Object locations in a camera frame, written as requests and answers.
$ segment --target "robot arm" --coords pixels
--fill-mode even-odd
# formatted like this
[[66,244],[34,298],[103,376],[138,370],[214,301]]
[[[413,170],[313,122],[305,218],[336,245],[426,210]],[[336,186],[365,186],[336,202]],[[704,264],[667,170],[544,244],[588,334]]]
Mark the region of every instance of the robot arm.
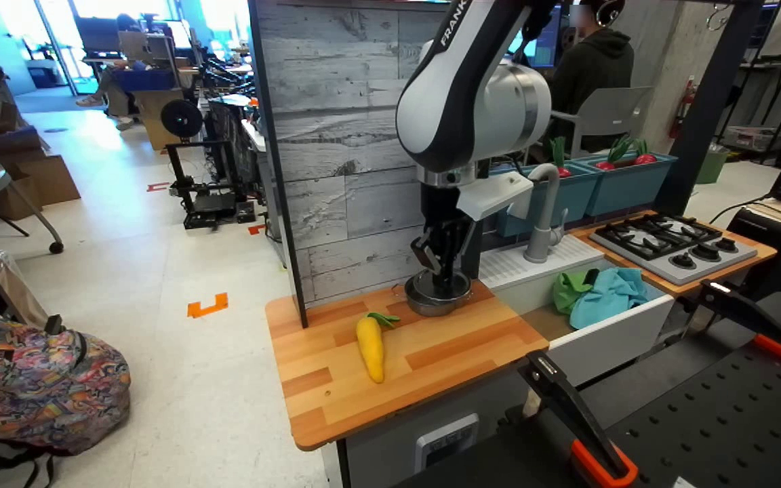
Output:
[[401,92],[397,130],[435,174],[533,145],[550,118],[540,72],[502,61],[514,35],[540,33],[556,0],[457,0]]

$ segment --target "black cable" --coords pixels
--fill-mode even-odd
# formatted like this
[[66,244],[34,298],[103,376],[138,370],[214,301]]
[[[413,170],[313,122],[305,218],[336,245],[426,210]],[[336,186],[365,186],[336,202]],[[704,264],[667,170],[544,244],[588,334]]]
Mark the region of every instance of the black cable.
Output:
[[710,218],[710,225],[714,225],[723,213],[727,213],[727,210],[732,210],[732,207],[740,207],[740,205],[751,205],[751,202],[765,201],[765,198],[770,198],[770,191],[765,191],[765,195],[759,195],[759,198],[751,198],[751,201],[740,201],[740,202],[725,205],[725,207]]

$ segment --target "robot workstation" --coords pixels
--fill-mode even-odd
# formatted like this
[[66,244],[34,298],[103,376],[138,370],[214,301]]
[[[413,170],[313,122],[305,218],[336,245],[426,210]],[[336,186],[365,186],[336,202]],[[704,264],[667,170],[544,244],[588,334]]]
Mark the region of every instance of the robot workstation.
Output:
[[[266,309],[296,445],[332,446],[333,484],[781,484],[781,286],[754,283],[781,244],[683,217],[725,71],[709,67],[704,102],[683,106],[694,128],[674,155],[573,141],[556,157],[556,81],[522,61],[556,30],[556,0],[442,8],[394,113],[424,213],[394,244],[411,240],[418,270]],[[586,8],[610,27],[624,1]],[[735,1],[710,65],[740,61],[731,27],[754,24],[748,8]],[[518,225],[514,240],[489,240],[502,225]],[[376,334],[380,359],[365,353],[367,312],[400,320]],[[359,338],[342,342],[352,321]]]
[[[454,1],[400,96],[397,130],[418,163],[426,218],[413,240],[424,270],[404,283],[418,315],[454,315],[469,294],[461,254],[479,245],[480,221],[527,210],[534,180],[556,178],[554,164],[483,167],[529,152],[548,130],[548,81],[504,53],[515,33],[525,45],[534,41],[550,10],[554,1],[527,0]],[[545,263],[559,237],[561,228],[540,218],[525,260]],[[586,385],[573,385],[548,354],[529,354],[518,374],[533,399],[507,409],[489,441],[449,438],[454,454],[404,484],[781,481],[781,292],[754,304],[701,279],[686,304],[694,315],[682,336]]]

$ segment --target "backpack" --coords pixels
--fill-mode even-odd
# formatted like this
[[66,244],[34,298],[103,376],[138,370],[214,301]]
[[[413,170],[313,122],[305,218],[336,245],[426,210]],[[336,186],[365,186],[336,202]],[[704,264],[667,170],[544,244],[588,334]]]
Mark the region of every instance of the backpack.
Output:
[[0,316],[0,441],[81,453],[129,419],[130,374],[119,350],[69,327]]

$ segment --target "teal container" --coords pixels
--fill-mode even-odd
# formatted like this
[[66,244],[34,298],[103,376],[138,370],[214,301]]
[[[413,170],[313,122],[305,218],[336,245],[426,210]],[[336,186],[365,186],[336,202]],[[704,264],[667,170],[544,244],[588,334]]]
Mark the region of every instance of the teal container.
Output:
[[651,205],[674,163],[675,157],[660,157],[651,164],[626,164],[614,170],[601,170],[597,163],[579,163],[601,174],[586,217],[605,217]]
[[[573,174],[567,178],[559,180],[559,195],[556,195],[556,205],[554,205],[554,225],[561,221],[579,221],[583,218],[586,207],[588,207],[588,198],[601,180],[597,170],[592,167],[571,167]],[[533,201],[529,201],[529,213],[527,218],[518,218],[514,213],[502,213],[500,217],[500,235],[502,237],[518,237],[533,233],[533,228],[537,225],[540,213],[544,213],[544,201],[545,201],[548,184],[534,184],[533,190]]]

